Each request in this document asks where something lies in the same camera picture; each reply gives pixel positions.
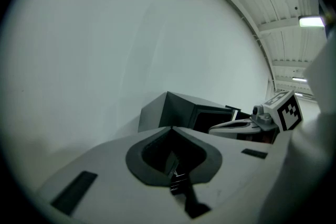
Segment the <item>curved ceiling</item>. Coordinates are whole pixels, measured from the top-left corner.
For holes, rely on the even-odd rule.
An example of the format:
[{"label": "curved ceiling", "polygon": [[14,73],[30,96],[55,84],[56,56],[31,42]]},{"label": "curved ceiling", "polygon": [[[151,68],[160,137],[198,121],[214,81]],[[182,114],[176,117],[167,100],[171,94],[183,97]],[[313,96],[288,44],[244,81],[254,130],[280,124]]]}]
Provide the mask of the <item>curved ceiling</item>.
[{"label": "curved ceiling", "polygon": [[294,82],[326,43],[324,28],[301,28],[298,17],[319,14],[319,0],[230,0],[252,26],[266,53],[276,90],[312,95]]}]

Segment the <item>dark slot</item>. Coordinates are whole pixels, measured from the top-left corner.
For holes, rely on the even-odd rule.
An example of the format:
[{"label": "dark slot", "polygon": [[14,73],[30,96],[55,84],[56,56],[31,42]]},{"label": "dark slot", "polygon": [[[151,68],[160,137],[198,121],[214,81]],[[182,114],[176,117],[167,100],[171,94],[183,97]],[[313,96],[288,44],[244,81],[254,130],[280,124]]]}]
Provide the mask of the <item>dark slot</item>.
[{"label": "dark slot", "polygon": [[207,133],[209,128],[214,125],[229,122],[232,118],[232,111],[222,113],[206,113],[201,112],[198,114],[194,130],[202,133]]},{"label": "dark slot", "polygon": [[246,114],[244,112],[240,112],[238,111],[236,118],[234,120],[245,120],[245,119],[249,119],[251,117],[250,114]]},{"label": "dark slot", "polygon": [[178,163],[189,173],[205,160],[206,152],[172,131],[148,144],[142,151],[142,158],[154,169],[172,176],[171,171],[175,171]]},{"label": "dark slot", "polygon": [[70,215],[79,204],[98,175],[87,171],[81,172],[51,203],[56,209]]},{"label": "dark slot", "polygon": [[250,150],[248,148],[244,149],[242,151],[242,153],[250,155],[250,156],[254,156],[254,157],[257,157],[257,158],[261,158],[261,159],[265,159],[266,156],[267,156],[266,152],[254,151],[254,150]]},{"label": "dark slot", "polygon": [[197,200],[193,185],[190,182],[188,173],[179,165],[171,179],[171,193],[172,195],[184,194],[185,207],[184,210],[191,218],[196,218],[211,209],[209,206],[200,203]]}]

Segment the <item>white wall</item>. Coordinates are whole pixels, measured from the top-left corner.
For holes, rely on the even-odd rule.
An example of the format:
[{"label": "white wall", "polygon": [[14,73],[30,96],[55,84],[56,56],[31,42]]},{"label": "white wall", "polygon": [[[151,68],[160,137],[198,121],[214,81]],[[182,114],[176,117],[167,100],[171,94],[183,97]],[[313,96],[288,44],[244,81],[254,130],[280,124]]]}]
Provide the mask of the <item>white wall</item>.
[{"label": "white wall", "polygon": [[152,2],[13,3],[1,34],[0,126],[31,189],[124,124],[125,68]]},{"label": "white wall", "polygon": [[268,71],[224,0],[15,0],[0,46],[0,126],[38,188],[89,148],[137,131],[170,90],[250,111]]},{"label": "white wall", "polygon": [[161,31],[145,103],[168,90],[248,113],[265,101],[268,75],[251,32],[225,0],[177,0]]},{"label": "white wall", "polygon": [[298,98],[298,101],[303,116],[303,122],[306,123],[310,120],[313,120],[318,116],[318,114],[321,113],[319,105],[317,103],[305,101],[301,98]]}]

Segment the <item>black rectangular slot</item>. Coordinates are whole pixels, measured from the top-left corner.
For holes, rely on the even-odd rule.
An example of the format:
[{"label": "black rectangular slot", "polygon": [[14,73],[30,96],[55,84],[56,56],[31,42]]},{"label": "black rectangular slot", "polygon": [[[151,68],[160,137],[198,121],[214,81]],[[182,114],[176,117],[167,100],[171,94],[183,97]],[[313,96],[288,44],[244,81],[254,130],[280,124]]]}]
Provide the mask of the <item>black rectangular slot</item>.
[{"label": "black rectangular slot", "polygon": [[58,195],[51,205],[64,214],[70,215],[97,176],[97,174],[87,171],[81,172],[70,185]]},{"label": "black rectangular slot", "polygon": [[266,156],[267,156],[266,152],[254,151],[254,150],[250,150],[248,148],[244,149],[242,151],[242,153],[250,155],[250,156],[254,156],[254,157],[257,157],[257,158],[261,158],[261,159],[265,159]]}]

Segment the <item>fluorescent light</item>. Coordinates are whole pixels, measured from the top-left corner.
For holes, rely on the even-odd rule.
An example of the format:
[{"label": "fluorescent light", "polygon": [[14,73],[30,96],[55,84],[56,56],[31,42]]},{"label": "fluorescent light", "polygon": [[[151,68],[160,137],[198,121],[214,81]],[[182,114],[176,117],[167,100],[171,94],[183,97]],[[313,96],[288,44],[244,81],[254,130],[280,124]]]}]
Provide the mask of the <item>fluorescent light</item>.
[{"label": "fluorescent light", "polygon": [[323,21],[319,16],[301,17],[299,23],[301,27],[324,27]]},{"label": "fluorescent light", "polygon": [[292,80],[295,80],[295,81],[302,81],[302,82],[307,82],[306,79],[303,79],[303,78],[292,78]]}]

